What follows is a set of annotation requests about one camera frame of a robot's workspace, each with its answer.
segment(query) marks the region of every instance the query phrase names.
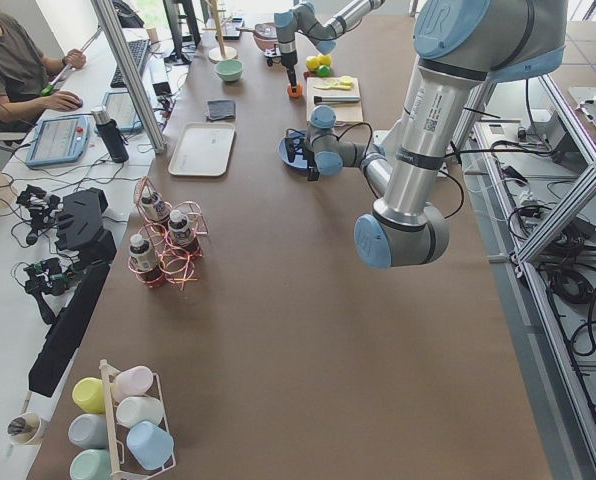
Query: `person's arm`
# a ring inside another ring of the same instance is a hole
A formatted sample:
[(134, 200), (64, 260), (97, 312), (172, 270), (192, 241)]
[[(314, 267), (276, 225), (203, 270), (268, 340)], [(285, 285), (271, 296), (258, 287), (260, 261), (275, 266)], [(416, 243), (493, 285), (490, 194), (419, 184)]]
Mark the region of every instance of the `person's arm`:
[(31, 121), (45, 110), (67, 112), (80, 108), (81, 100), (74, 93), (61, 90), (48, 97), (38, 97), (26, 102), (12, 102), (7, 95), (0, 95), (0, 121)]
[(87, 57), (80, 50), (69, 50), (63, 58), (49, 58), (47, 55), (42, 56), (42, 64), (49, 75), (58, 75), (62, 69), (71, 63), (71, 66), (76, 69), (81, 69), (87, 63)]

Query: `blue tablet device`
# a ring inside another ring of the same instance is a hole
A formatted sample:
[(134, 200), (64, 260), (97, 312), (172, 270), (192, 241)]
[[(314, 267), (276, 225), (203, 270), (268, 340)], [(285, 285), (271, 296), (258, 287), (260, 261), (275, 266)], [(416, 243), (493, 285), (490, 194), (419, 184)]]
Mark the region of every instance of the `blue tablet device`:
[(102, 100), (110, 118), (113, 118), (122, 133), (138, 133), (142, 122), (134, 108), (129, 92), (107, 92)]
[(84, 115), (41, 120), (25, 164), (28, 167), (40, 167), (73, 163), (85, 151), (88, 138), (89, 122)]

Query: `white tray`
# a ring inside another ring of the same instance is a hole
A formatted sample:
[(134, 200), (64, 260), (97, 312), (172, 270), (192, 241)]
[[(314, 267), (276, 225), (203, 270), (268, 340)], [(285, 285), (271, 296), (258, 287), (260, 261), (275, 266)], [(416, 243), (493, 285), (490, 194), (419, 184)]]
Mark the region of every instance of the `white tray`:
[(231, 123), (188, 123), (169, 162), (176, 176), (218, 177), (227, 171), (236, 127)]

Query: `cutting board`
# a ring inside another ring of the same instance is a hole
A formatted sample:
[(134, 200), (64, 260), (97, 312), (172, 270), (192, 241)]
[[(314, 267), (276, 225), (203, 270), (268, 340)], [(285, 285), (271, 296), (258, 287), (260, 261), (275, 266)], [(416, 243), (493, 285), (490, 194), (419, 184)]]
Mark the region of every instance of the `cutting board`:
[[(360, 84), (357, 78), (353, 78), (354, 85), (351, 90), (321, 90), (314, 88), (315, 85), (324, 85), (326, 80), (336, 77), (320, 78), (320, 77), (307, 77), (307, 121), (311, 117), (316, 105), (314, 104), (314, 96), (346, 96), (346, 95), (358, 95), (360, 96)], [(363, 121), (362, 117), (362, 101), (358, 103), (348, 104), (334, 104), (329, 105), (336, 112), (336, 122), (339, 123), (359, 123)]]

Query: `gray t-shirt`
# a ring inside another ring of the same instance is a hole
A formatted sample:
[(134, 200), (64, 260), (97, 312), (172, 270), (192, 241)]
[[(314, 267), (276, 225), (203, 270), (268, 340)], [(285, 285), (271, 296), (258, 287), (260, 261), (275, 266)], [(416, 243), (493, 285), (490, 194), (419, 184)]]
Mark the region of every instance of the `gray t-shirt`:
[[(0, 27), (0, 95), (7, 95), (12, 102), (39, 97), (48, 81), (42, 52), (13, 17), (0, 13)], [(0, 127), (27, 130), (29, 125), (0, 123)]]

